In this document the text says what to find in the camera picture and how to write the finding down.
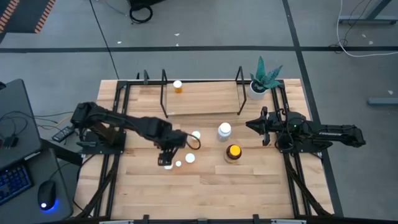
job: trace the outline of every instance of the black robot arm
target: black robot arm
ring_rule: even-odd
[[[136,118],[120,114],[98,106],[96,103],[79,103],[71,123],[82,133],[84,129],[90,129],[96,133],[106,144],[117,142],[117,131],[107,128],[103,123],[112,127],[126,128],[135,131],[141,137],[153,141],[161,150],[158,165],[171,165],[173,156],[181,147],[185,147],[187,133],[181,130],[173,130],[170,122],[155,117]]]
[[[262,144],[270,143],[269,132],[276,133],[276,145],[281,152],[296,148],[298,152],[320,152],[339,141],[347,146],[360,147],[366,142],[362,131],[355,125],[325,125],[307,121],[297,112],[287,112],[283,121],[276,112],[263,107],[258,119],[246,122],[246,126],[264,135]]]

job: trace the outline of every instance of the potted plant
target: potted plant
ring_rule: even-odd
[[[250,73],[251,83],[250,89],[248,89],[249,97],[252,100],[262,100],[266,94],[266,90],[277,87],[280,83],[275,80],[275,78],[278,76],[281,69],[282,65],[279,68],[273,69],[269,73],[266,73],[264,61],[260,56],[256,77]]]

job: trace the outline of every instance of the white pot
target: white pot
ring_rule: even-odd
[[[264,90],[264,92],[262,92],[262,93],[258,93],[258,92],[255,92],[254,90],[253,90],[253,88],[251,88],[251,84],[252,84],[253,82],[251,82],[250,83],[250,88],[248,89],[248,96],[250,97],[250,99],[252,99],[252,100],[262,100],[263,98],[264,98],[264,95],[266,94],[266,90]]]

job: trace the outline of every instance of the keyboard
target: keyboard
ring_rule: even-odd
[[[0,205],[32,187],[27,167],[23,162],[0,170]]]

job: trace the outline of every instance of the orange and black stripe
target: orange and black stripe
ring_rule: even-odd
[[[54,6],[55,0],[49,0],[49,3],[47,3],[44,12],[41,16],[41,18],[39,19],[39,21],[37,22],[36,28],[35,28],[35,33],[38,34],[44,26],[45,21],[47,20],[52,7]]]
[[[8,4],[6,10],[4,10],[3,14],[0,17],[0,32],[4,32],[6,28],[6,24],[10,20],[12,14],[19,4],[19,0],[11,0]]]

